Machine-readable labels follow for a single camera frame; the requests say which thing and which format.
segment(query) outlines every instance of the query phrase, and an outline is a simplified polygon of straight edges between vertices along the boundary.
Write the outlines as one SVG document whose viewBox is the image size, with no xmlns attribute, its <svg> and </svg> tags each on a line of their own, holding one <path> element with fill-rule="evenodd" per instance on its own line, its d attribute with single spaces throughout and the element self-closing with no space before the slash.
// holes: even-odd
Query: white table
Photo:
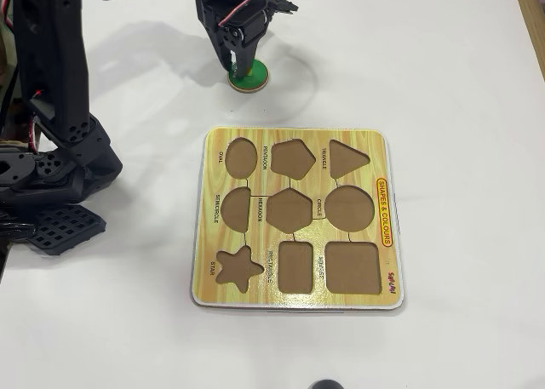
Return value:
<svg viewBox="0 0 545 389">
<path fill-rule="evenodd" d="M 271 82 L 243 95 L 193 0 L 84 0 L 91 111 L 124 170 L 85 204 L 106 233 L 56 260 L 13 249 L 1 387 L 545 387 L 545 84 L 517 1 L 293 1 L 259 47 Z M 400 309 L 193 305 L 201 152 L 222 124 L 385 134 Z"/>
</svg>

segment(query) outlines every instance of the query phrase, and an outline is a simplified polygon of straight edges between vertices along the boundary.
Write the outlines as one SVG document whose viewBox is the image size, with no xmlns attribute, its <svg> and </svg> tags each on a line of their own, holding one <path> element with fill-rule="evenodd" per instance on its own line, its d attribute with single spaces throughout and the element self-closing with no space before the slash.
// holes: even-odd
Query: wooden puzzle board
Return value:
<svg viewBox="0 0 545 389">
<path fill-rule="evenodd" d="M 347 163 L 351 154 L 354 166 L 363 166 L 344 174 L 353 168 Z M 296 180 L 287 174 L 303 176 Z M 352 221 L 344 220 L 344 212 Z M 330 220 L 352 230 L 336 228 Z M 203 306 L 399 306 L 403 287 L 398 227 L 382 135 L 340 129 L 210 131 L 204 147 L 192 295 Z"/>
</svg>

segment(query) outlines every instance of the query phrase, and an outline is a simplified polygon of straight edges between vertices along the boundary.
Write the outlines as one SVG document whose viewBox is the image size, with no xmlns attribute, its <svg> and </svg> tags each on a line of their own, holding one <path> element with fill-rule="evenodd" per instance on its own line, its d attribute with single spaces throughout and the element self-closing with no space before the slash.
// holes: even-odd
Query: green disc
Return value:
<svg viewBox="0 0 545 389">
<path fill-rule="evenodd" d="M 254 60 L 250 72 L 246 77 L 236 78 L 237 63 L 232 63 L 232 69 L 227 75 L 231 87 L 241 93 L 254 93 L 259 91 L 269 81 L 269 71 L 259 60 Z"/>
</svg>

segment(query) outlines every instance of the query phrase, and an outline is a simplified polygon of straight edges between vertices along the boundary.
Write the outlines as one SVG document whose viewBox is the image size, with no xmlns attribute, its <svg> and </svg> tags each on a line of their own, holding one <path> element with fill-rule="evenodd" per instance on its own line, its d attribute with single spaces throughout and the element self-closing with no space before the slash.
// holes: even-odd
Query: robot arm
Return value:
<svg viewBox="0 0 545 389">
<path fill-rule="evenodd" d="M 247 74 L 274 14 L 297 10 L 285 0 L 196 2 L 198 19 L 226 70 L 232 69 L 235 54 L 237 77 Z M 107 133 L 89 113 L 81 10 L 82 0 L 13 0 L 30 133 L 39 125 L 57 149 L 0 148 L 0 244 L 6 246 L 26 238 L 46 254 L 58 255 L 105 229 L 99 216 L 69 205 L 109 186 L 122 169 Z"/>
</svg>

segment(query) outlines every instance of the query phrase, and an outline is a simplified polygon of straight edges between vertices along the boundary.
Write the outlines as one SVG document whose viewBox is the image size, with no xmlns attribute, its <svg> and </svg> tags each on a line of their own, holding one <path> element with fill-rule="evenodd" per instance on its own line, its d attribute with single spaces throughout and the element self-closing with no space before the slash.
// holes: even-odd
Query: square cutout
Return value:
<svg viewBox="0 0 545 389">
<path fill-rule="evenodd" d="M 284 294 L 313 291 L 313 246 L 282 242 L 278 247 L 278 289 Z"/>
<path fill-rule="evenodd" d="M 373 243 L 327 243 L 325 276 L 333 294 L 380 294 L 378 248 Z"/>
</svg>

